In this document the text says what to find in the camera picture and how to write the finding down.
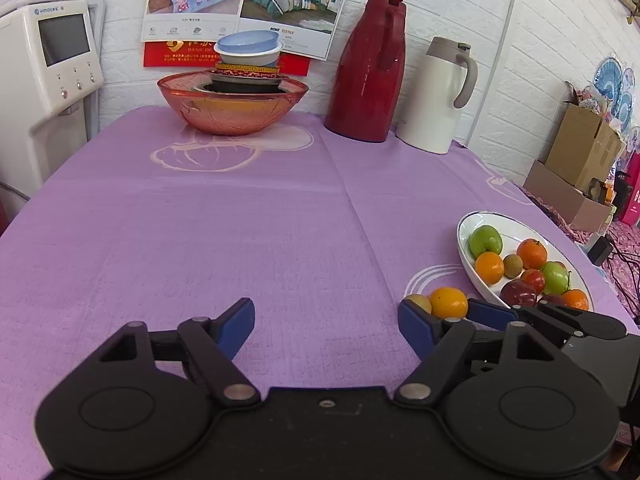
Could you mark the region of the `dark red apple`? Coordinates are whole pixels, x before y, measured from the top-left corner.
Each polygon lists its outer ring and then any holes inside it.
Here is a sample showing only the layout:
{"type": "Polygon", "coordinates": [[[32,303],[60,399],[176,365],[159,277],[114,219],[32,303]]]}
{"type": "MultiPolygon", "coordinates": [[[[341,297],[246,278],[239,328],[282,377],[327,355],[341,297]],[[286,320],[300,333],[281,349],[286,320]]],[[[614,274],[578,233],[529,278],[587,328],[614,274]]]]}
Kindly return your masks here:
{"type": "Polygon", "coordinates": [[[538,302],[540,304],[556,304],[557,306],[565,306],[565,300],[559,295],[544,295],[538,302]]]}
{"type": "Polygon", "coordinates": [[[509,307],[535,307],[538,300],[535,287],[523,280],[512,280],[504,284],[499,297],[509,307]]]}

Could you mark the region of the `small yellow orange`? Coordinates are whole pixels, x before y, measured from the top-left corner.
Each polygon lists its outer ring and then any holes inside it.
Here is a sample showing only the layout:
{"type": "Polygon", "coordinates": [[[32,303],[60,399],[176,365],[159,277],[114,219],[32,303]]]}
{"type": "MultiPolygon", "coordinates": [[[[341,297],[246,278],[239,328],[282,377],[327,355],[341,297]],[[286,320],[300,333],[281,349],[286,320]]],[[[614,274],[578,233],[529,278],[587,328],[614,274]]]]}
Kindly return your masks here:
{"type": "Polygon", "coordinates": [[[454,287],[439,287],[428,297],[432,315],[436,318],[465,318],[469,311],[468,298],[462,290],[454,287]]]}

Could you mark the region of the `brown longan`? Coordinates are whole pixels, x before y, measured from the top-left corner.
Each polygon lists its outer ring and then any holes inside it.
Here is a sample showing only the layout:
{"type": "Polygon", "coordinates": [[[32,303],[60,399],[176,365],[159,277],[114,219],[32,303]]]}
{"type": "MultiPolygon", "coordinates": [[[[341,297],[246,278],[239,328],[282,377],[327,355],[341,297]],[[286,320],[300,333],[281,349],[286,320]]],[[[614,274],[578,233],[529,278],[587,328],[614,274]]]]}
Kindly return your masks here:
{"type": "Polygon", "coordinates": [[[503,275],[509,280],[518,278],[523,272],[523,269],[523,260],[519,255],[511,254],[503,259],[503,275]]]}

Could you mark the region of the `red tomato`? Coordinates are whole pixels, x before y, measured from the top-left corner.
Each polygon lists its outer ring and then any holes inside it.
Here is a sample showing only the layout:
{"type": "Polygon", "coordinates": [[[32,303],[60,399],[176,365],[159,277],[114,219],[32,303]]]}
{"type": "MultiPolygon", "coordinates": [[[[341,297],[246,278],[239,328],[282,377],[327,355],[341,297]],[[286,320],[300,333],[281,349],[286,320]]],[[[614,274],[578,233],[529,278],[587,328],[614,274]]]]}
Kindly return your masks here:
{"type": "Polygon", "coordinates": [[[529,284],[529,286],[532,286],[537,295],[541,295],[544,291],[544,286],[546,286],[544,274],[538,269],[525,270],[521,275],[521,280],[524,283],[529,284]]]}

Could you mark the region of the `green apple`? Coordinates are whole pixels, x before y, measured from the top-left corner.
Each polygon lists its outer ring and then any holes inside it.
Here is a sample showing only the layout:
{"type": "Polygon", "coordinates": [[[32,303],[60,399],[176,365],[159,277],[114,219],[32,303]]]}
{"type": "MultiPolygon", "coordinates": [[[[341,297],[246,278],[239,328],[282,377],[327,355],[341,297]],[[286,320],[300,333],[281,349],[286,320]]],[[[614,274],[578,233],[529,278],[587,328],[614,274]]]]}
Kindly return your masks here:
{"type": "Polygon", "coordinates": [[[541,268],[545,295],[562,295],[570,289],[570,271],[559,261],[548,261],[541,268]]]}
{"type": "Polygon", "coordinates": [[[500,233],[493,227],[484,224],[475,229],[468,239],[468,247],[474,259],[484,252],[502,253],[503,241],[500,233]]]}

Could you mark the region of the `large orange with stem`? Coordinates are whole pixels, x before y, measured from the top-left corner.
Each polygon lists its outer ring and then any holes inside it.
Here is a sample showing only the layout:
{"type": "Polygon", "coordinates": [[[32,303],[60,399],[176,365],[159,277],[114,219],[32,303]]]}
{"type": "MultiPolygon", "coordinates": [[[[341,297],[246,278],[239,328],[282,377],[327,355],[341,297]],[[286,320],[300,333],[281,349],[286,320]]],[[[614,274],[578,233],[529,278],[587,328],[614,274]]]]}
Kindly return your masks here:
{"type": "Polygon", "coordinates": [[[516,254],[521,258],[523,268],[539,270],[548,261],[548,252],[546,246],[540,240],[528,238],[523,240],[516,250],[516,254]]]}

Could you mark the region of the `brown longan fruit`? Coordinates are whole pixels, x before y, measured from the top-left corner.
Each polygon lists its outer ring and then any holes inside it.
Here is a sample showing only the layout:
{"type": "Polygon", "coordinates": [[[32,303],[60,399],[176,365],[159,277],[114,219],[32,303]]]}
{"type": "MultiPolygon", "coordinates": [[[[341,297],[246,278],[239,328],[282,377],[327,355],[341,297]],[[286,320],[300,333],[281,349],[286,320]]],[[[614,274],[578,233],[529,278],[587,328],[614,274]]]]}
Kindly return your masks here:
{"type": "Polygon", "coordinates": [[[405,296],[404,300],[412,302],[428,314],[432,313],[432,304],[430,298],[428,298],[427,296],[421,294],[411,294],[405,296]]]}

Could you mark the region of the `white porcelain plate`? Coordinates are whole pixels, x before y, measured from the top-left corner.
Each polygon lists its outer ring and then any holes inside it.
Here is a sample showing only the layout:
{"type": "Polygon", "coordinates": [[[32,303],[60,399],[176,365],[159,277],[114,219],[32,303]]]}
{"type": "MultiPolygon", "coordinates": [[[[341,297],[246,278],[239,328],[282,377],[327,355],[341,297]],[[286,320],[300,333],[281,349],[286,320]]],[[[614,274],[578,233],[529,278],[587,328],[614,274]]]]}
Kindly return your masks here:
{"type": "Polygon", "coordinates": [[[502,252],[500,257],[506,257],[507,255],[514,254],[516,248],[524,240],[532,238],[538,240],[541,245],[546,248],[548,252],[548,259],[550,261],[559,261],[566,267],[568,278],[570,281],[570,289],[579,289],[587,297],[588,310],[594,311],[594,301],[591,296],[590,289],[582,278],[582,274],[578,271],[574,263],[562,252],[562,250],[547,240],[543,235],[536,230],[526,226],[521,221],[515,220],[506,214],[498,214],[498,212],[490,211],[472,211],[463,216],[456,229],[456,237],[458,243],[458,253],[462,262],[463,269],[468,278],[480,293],[480,296],[488,302],[493,302],[501,307],[507,307],[508,305],[499,297],[500,290],[509,281],[504,276],[495,284],[487,284],[477,274],[475,270],[475,257],[470,251],[469,239],[472,234],[481,226],[492,226],[495,228],[502,238],[502,252]]]}

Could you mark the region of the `black power adapter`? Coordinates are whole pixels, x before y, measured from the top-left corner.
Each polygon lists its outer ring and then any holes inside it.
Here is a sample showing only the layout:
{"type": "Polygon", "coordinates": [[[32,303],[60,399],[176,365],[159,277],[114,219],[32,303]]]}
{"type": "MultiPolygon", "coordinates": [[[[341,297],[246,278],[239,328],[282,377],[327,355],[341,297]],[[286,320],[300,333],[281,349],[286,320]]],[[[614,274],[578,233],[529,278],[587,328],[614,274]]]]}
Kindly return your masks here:
{"type": "Polygon", "coordinates": [[[599,236],[590,246],[587,257],[594,266],[602,266],[602,263],[612,254],[613,244],[606,236],[599,236]]]}

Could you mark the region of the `cardboard boxes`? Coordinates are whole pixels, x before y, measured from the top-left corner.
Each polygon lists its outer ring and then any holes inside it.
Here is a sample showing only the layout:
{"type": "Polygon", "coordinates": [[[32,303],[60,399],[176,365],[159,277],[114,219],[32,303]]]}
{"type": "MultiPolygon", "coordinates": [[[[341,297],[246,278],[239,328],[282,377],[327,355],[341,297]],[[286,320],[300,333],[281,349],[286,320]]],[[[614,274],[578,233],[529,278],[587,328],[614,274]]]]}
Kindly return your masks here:
{"type": "Polygon", "coordinates": [[[544,162],[536,160],[524,188],[552,207],[574,230],[597,232],[611,214],[600,201],[622,140],[591,110],[570,104],[544,162]]]}

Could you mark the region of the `orange glass bowl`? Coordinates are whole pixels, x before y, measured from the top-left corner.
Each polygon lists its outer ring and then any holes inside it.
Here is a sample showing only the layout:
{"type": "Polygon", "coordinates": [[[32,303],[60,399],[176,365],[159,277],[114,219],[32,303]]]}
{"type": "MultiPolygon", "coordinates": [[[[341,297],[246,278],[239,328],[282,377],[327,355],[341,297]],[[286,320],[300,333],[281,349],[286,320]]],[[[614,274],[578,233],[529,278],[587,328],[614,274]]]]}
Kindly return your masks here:
{"type": "Polygon", "coordinates": [[[166,76],[157,87],[190,126],[213,136],[245,136],[265,129],[292,110],[308,92],[285,76],[250,78],[211,70],[166,76]]]}

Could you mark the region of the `white thermos jug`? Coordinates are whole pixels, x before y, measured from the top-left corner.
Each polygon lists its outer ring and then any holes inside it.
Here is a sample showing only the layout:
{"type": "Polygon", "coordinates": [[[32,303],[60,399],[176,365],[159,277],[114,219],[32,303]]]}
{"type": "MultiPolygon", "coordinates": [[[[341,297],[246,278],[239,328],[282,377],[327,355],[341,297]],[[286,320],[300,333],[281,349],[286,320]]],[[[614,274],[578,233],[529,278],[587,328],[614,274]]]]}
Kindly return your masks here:
{"type": "Polygon", "coordinates": [[[477,75],[469,44],[434,37],[416,72],[396,136],[421,151],[446,154],[477,75]]]}

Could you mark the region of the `red thermos jug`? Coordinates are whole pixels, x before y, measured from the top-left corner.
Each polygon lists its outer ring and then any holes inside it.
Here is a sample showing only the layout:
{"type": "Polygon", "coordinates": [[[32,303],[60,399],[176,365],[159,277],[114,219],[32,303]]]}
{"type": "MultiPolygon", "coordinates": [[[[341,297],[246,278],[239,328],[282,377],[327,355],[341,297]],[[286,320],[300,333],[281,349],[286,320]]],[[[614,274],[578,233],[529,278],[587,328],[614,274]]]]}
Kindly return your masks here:
{"type": "Polygon", "coordinates": [[[406,58],[404,0],[368,0],[338,63],[324,126],[382,143],[392,124],[406,58]]]}

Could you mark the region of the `white machine with screen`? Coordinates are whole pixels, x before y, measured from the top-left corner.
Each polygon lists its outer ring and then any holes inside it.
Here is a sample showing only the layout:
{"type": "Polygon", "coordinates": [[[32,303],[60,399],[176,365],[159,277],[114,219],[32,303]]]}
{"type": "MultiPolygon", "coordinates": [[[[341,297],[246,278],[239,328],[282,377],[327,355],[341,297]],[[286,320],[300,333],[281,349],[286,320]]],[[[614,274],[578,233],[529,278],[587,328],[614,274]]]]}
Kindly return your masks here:
{"type": "Polygon", "coordinates": [[[85,98],[104,78],[85,0],[1,18],[1,205],[10,219],[88,142],[85,98]]]}

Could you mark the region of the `bedding wall calendar poster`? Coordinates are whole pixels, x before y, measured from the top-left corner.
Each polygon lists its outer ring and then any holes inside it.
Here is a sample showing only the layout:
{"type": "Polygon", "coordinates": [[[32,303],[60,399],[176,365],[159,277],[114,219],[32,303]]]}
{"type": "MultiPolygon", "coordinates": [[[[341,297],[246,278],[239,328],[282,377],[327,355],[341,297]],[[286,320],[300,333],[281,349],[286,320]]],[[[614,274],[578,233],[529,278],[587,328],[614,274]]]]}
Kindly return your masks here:
{"type": "Polygon", "coordinates": [[[146,0],[146,67],[205,67],[216,48],[248,53],[280,47],[294,74],[330,55],[345,0],[146,0]]]}

